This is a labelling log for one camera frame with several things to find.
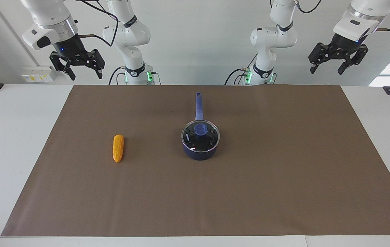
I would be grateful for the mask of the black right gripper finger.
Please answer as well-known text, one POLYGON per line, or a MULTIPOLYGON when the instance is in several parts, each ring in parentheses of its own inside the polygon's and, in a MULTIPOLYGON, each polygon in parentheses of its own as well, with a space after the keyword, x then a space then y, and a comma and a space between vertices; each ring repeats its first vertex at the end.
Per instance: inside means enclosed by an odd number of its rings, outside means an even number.
POLYGON ((105 67, 105 61, 101 56, 101 53, 97 49, 93 49, 86 53, 86 64, 90 69, 93 69, 99 79, 102 79, 102 70, 105 67))
POLYGON ((71 66, 71 61, 70 59, 67 59, 67 62, 65 64, 62 64, 62 56, 60 56, 57 52, 53 51, 50 54, 50 60, 53 64, 54 69, 57 72, 63 72, 67 74, 71 80, 76 79, 76 75, 74 74, 73 70, 70 68, 71 66))

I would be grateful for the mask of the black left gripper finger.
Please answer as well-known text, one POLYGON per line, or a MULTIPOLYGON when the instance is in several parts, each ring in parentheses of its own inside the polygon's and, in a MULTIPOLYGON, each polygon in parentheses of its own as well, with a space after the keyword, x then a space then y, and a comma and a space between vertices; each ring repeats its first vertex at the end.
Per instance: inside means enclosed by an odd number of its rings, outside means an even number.
POLYGON ((359 65, 365 55, 368 52, 368 47, 363 44, 359 46, 354 51, 344 51, 343 60, 344 62, 341 64, 341 66, 338 69, 338 74, 342 75, 347 68, 353 65, 359 65))
POLYGON ((332 48, 332 43, 329 43, 327 45, 323 43, 317 43, 317 45, 309 54, 309 62, 311 63, 311 74, 314 74, 316 72, 320 64, 332 59, 332 48))

